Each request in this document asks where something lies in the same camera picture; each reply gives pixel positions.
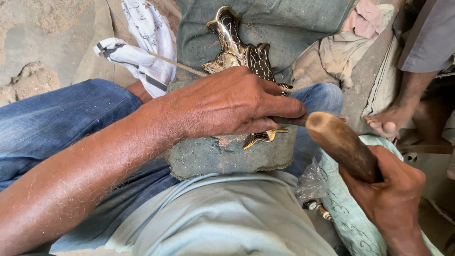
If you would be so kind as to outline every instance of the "pink cloth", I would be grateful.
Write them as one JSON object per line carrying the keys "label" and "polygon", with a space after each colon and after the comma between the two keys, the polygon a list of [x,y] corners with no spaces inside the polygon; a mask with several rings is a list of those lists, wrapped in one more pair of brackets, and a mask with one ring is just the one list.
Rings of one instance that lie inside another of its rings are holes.
{"label": "pink cloth", "polygon": [[343,31],[354,28],[354,33],[368,39],[375,39],[381,31],[381,10],[371,0],[360,0],[344,22]]}

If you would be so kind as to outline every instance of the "wooden stick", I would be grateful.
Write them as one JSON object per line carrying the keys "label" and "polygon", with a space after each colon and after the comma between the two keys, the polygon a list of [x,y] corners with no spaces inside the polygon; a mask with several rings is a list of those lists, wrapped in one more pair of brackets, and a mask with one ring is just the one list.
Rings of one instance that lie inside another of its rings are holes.
{"label": "wooden stick", "polygon": [[[269,116],[268,118],[272,119],[275,123],[293,124],[305,127],[308,115],[303,115],[299,118],[282,118],[277,116]],[[344,117],[338,117],[338,119],[340,119],[344,123],[347,121],[347,118]]]}
{"label": "wooden stick", "polygon": [[305,126],[311,138],[354,178],[368,183],[383,181],[376,157],[345,123],[345,118],[323,112],[300,118],[269,118],[277,123]]}

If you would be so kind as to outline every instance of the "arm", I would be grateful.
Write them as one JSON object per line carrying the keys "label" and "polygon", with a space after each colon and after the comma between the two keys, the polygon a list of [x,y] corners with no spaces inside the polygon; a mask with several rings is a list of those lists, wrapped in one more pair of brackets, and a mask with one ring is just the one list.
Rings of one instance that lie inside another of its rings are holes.
{"label": "arm", "polygon": [[378,158],[384,182],[361,182],[340,168],[349,192],[376,225],[394,256],[430,256],[417,222],[425,174],[381,146],[369,146]]}
{"label": "arm", "polygon": [[269,115],[305,114],[296,99],[246,67],[210,75],[46,159],[0,193],[0,255],[58,239],[141,164],[184,138],[261,132]]}

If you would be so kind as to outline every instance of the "plastic bag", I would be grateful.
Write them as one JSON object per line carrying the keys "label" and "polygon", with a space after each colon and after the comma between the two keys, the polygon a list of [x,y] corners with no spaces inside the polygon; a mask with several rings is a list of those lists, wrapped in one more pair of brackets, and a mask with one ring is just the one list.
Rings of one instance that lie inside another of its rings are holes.
{"label": "plastic bag", "polygon": [[294,194],[300,205],[310,199],[321,198],[327,195],[327,187],[315,159],[307,166],[305,172],[298,179],[297,189]]}

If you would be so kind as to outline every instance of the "gold trim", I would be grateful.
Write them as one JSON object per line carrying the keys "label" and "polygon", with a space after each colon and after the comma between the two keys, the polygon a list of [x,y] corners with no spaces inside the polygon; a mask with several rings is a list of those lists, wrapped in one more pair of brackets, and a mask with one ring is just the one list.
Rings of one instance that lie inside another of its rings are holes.
{"label": "gold trim", "polygon": [[264,142],[272,142],[274,139],[275,139],[275,136],[277,133],[288,133],[289,130],[287,129],[275,129],[275,130],[272,130],[272,131],[267,131],[267,134],[269,135],[269,139],[263,139],[263,138],[254,138],[250,143],[246,143],[245,145],[243,145],[243,149],[246,150],[248,149],[249,147],[253,146],[253,144],[258,141],[258,140],[261,140],[261,141],[264,141]]}

